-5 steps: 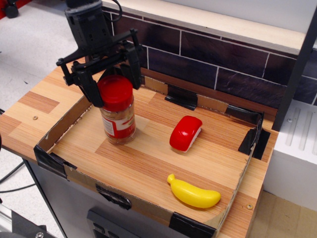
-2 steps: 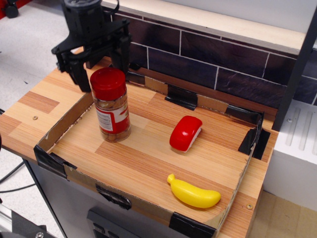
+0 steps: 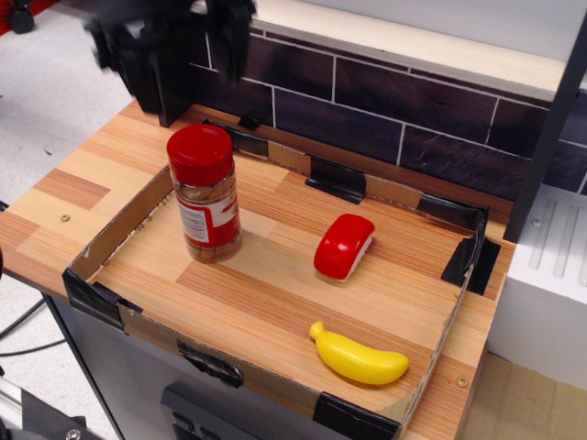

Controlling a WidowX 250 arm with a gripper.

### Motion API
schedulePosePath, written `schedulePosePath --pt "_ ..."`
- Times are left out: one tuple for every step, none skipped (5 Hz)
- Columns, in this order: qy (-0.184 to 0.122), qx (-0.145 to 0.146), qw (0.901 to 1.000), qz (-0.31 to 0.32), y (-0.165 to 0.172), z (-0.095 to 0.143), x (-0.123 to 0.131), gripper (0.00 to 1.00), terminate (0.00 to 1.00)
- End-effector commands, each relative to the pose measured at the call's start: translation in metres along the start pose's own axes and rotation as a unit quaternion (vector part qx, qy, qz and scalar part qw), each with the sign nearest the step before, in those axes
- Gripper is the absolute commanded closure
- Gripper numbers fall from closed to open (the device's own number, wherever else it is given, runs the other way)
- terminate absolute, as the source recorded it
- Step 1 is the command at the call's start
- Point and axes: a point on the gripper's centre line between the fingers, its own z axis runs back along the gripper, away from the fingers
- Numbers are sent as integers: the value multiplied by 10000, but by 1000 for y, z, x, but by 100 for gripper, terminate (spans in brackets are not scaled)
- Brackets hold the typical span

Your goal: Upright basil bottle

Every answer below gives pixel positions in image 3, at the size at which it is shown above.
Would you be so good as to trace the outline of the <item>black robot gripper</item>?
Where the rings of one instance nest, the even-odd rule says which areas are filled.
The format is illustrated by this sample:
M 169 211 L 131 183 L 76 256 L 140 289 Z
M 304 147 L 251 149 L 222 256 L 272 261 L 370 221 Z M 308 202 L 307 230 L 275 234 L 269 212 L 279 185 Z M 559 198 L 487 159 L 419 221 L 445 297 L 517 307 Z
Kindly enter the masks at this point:
M 145 113 L 159 113 L 161 101 L 150 52 L 181 25 L 208 34 L 214 66 L 232 82 L 246 70 L 249 25 L 254 1 L 205 1 L 203 12 L 192 1 L 111 1 L 84 28 L 95 44 L 100 68 L 118 69 L 131 95 Z

